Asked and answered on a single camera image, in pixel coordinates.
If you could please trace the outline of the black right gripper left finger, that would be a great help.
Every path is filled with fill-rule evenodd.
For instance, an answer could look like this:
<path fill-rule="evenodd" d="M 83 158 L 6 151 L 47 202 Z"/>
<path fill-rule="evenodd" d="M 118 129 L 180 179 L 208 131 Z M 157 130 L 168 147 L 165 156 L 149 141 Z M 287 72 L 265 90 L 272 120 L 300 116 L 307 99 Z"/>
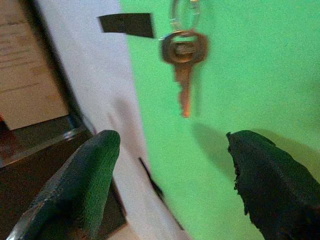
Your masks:
<path fill-rule="evenodd" d="M 32 199 L 6 240 L 96 240 L 121 137 L 114 129 L 92 136 Z"/>

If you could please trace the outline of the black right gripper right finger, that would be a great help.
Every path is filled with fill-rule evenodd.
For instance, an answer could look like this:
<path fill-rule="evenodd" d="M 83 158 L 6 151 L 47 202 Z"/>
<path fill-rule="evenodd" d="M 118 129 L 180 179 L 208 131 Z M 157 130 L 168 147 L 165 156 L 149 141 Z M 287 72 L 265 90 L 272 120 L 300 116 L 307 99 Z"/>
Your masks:
<path fill-rule="evenodd" d="M 320 183 L 309 170 L 254 131 L 226 137 L 234 189 L 264 240 L 320 240 Z"/>

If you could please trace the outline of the dark wooden furniture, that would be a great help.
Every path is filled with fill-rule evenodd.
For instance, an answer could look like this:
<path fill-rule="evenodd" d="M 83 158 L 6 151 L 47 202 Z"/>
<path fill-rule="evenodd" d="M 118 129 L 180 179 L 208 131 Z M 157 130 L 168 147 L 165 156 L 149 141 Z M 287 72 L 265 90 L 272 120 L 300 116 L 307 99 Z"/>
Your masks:
<path fill-rule="evenodd" d="M 48 179 L 94 135 L 81 135 L 0 166 L 0 240 L 6 237 Z M 0 164 L 20 150 L 18 138 L 0 118 Z"/>

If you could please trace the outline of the black tape strip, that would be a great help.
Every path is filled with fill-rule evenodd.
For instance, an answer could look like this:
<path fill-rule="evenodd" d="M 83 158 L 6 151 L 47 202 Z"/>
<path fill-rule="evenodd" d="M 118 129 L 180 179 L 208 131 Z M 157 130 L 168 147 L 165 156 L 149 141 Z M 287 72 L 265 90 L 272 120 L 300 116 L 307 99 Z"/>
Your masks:
<path fill-rule="evenodd" d="M 103 33 L 155 38 L 151 13 L 116 13 L 97 18 Z"/>
<path fill-rule="evenodd" d="M 155 191 L 156 195 L 159 197 L 159 199 L 161 200 L 161 202 L 164 204 L 165 208 L 168 210 L 168 212 L 173 216 L 173 219 L 175 220 L 175 222 L 178 224 L 179 228 L 184 231 L 185 229 L 182 227 L 182 225 L 180 224 L 180 222 L 177 220 L 177 218 L 173 215 L 172 211 L 170 210 L 169 206 L 167 205 L 166 201 L 165 201 L 165 195 L 162 191 L 162 189 L 158 186 L 158 184 L 153 180 L 150 171 L 148 170 L 146 164 L 144 163 L 143 159 L 141 157 L 138 158 L 139 162 L 142 164 L 145 173 L 147 174 L 148 180 L 152 186 L 152 189 Z"/>

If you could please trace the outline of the green paper sheet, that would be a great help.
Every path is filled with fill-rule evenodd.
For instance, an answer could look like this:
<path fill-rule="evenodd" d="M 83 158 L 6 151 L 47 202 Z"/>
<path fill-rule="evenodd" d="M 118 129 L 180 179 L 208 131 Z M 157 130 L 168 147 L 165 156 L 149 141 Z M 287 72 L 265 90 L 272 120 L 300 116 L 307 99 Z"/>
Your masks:
<path fill-rule="evenodd" d="M 150 174 L 193 240 L 264 240 L 234 189 L 226 135 L 259 133 L 320 182 L 320 0 L 199 0 L 209 46 L 188 118 L 160 54 L 172 1 L 120 0 L 155 32 L 127 38 Z"/>

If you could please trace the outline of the beige cabinet panel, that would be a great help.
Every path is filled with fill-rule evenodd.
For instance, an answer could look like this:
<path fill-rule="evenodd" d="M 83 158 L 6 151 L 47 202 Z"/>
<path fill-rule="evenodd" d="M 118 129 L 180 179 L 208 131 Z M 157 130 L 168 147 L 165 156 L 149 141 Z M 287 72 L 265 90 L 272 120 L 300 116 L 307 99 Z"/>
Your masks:
<path fill-rule="evenodd" d="M 69 113 L 28 0 L 0 0 L 0 116 L 15 130 Z"/>

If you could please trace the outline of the brass key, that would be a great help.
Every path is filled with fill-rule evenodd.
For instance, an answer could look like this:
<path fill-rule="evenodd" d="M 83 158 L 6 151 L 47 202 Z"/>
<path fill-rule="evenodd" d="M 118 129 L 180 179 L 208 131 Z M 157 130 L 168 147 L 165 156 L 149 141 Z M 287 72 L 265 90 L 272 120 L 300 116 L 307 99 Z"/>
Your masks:
<path fill-rule="evenodd" d="M 178 100 L 181 115 L 190 116 L 190 85 L 194 65 L 202 62 L 208 54 L 208 38 L 191 30 L 174 31 L 161 39 L 162 59 L 173 65 L 174 80 L 179 83 Z"/>

